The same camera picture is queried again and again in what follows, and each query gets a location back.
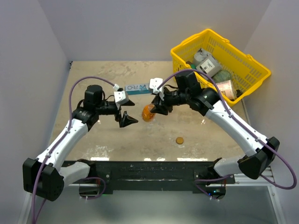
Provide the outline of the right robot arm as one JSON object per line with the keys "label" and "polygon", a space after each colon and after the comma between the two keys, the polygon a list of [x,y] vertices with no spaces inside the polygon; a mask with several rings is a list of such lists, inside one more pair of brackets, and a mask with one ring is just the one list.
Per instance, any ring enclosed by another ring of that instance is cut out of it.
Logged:
{"label": "right robot arm", "polygon": [[279,140],[275,137],[267,138],[253,129],[227,103],[221,101],[214,89],[201,88],[193,71],[183,71],[175,79],[178,87],[174,91],[161,87],[161,78],[150,80],[149,89],[155,95],[151,112],[168,115],[174,106],[189,105],[192,110],[221,127],[245,153],[244,156],[216,159],[199,174],[199,179],[219,183],[225,176],[241,173],[257,179],[274,160]]}

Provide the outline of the orange cap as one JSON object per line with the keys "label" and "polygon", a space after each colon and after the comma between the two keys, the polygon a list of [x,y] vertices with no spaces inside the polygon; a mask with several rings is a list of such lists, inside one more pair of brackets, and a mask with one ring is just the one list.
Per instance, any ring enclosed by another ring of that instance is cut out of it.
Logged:
{"label": "orange cap", "polygon": [[177,137],[176,138],[176,143],[179,144],[179,145],[181,145],[181,144],[184,143],[184,139],[182,137]]}

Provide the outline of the orange bottle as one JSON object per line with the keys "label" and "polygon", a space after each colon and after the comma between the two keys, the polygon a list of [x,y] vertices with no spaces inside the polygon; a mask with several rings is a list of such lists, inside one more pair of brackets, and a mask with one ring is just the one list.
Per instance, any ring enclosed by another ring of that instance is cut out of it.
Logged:
{"label": "orange bottle", "polygon": [[155,113],[152,113],[151,110],[154,108],[153,104],[146,105],[142,111],[142,119],[145,122],[151,122],[154,117]]}

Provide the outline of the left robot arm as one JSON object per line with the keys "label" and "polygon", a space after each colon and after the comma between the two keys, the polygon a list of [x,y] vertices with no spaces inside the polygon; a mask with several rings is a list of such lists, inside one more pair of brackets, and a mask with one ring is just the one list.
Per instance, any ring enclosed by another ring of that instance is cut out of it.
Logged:
{"label": "left robot arm", "polygon": [[68,167],[63,167],[66,157],[98,122],[101,115],[113,115],[120,128],[137,123],[138,121],[127,112],[121,112],[121,106],[134,105],[122,88],[114,91],[113,101],[107,101],[101,86],[88,86],[84,99],[72,111],[64,130],[35,159],[28,158],[24,161],[24,190],[46,200],[55,201],[70,184],[81,179],[86,183],[94,182],[97,171],[91,161],[80,159]]}

